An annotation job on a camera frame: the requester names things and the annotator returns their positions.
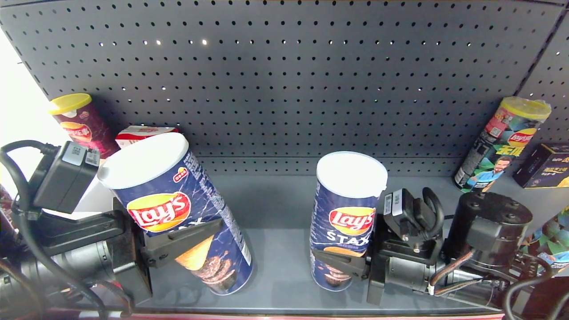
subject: black snack box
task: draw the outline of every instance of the black snack box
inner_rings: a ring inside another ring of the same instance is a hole
[[[569,187],[569,145],[538,145],[513,178],[523,188]]]

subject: red and white box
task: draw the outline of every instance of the red and white box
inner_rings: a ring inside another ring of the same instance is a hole
[[[118,146],[123,149],[124,147],[130,146],[131,144],[136,143],[142,139],[167,132],[178,132],[178,129],[169,126],[129,126],[125,130],[119,132],[115,141],[117,141]]]

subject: white wall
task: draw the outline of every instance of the white wall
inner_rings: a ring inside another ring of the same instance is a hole
[[[0,32],[0,146],[32,139],[59,146],[67,134],[47,112],[49,101],[33,80],[4,32]],[[10,153],[29,178],[40,153],[25,148]],[[15,196],[16,188],[6,169],[0,165],[0,183]]]

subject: lay's stax can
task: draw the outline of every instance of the lay's stax can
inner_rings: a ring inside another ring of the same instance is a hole
[[[219,232],[176,258],[214,294],[231,294],[251,276],[243,235],[180,133],[159,134],[116,152],[97,178],[150,237],[223,219]]]
[[[316,167],[316,197],[310,247],[361,257],[368,248],[376,204],[387,184],[387,170],[365,154],[339,151]],[[312,277],[324,289],[342,291],[352,278],[310,254]]]

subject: yellow plastic lid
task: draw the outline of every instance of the yellow plastic lid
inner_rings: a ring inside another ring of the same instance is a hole
[[[47,111],[51,115],[63,114],[89,104],[93,99],[87,93],[72,93],[51,100],[51,108]]]
[[[531,120],[545,120],[551,113],[551,105],[543,100],[507,97],[502,99],[500,106],[517,116]]]

